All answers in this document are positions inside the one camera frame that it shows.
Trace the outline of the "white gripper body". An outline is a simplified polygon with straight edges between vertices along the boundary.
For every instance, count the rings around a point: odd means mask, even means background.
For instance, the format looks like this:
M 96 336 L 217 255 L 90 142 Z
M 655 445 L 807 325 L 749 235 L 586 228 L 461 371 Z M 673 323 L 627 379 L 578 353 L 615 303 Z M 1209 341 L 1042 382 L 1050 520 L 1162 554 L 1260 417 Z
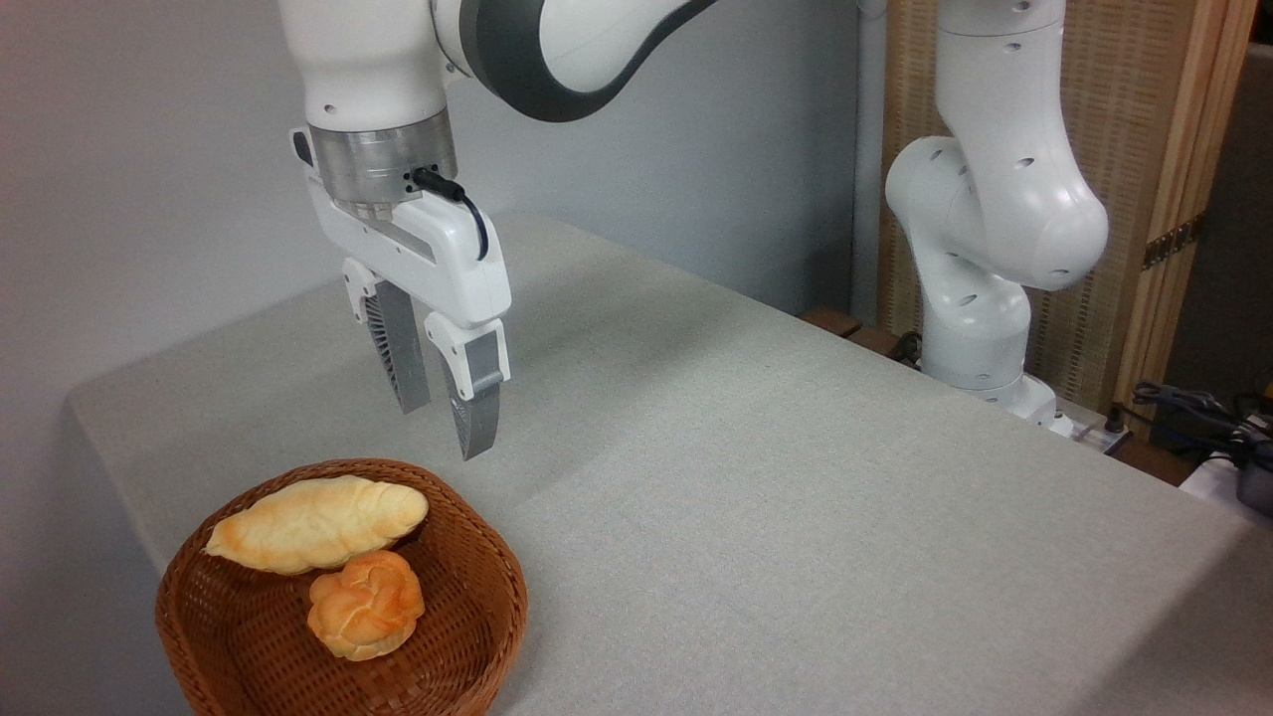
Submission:
M 508 271 L 489 217 L 474 218 L 468 206 L 432 192 L 391 206 L 387 218 L 355 217 L 326 191 L 308 127 L 290 134 L 318 223 L 345 257 L 463 329 L 509 311 Z

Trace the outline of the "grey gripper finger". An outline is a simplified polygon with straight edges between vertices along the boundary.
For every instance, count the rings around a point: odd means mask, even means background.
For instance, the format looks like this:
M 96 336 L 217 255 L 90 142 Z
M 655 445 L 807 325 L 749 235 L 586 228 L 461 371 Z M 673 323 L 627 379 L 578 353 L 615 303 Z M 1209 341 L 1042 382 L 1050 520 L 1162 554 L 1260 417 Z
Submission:
M 460 457 L 477 457 L 495 445 L 502 385 L 510 378 L 503 321 L 463 329 L 432 312 L 426 335 L 442 357 Z
M 355 320 L 370 335 L 396 403 L 404 414 L 418 412 L 432 401 L 432 391 L 411 296 L 354 259 L 345 260 L 342 276 Z

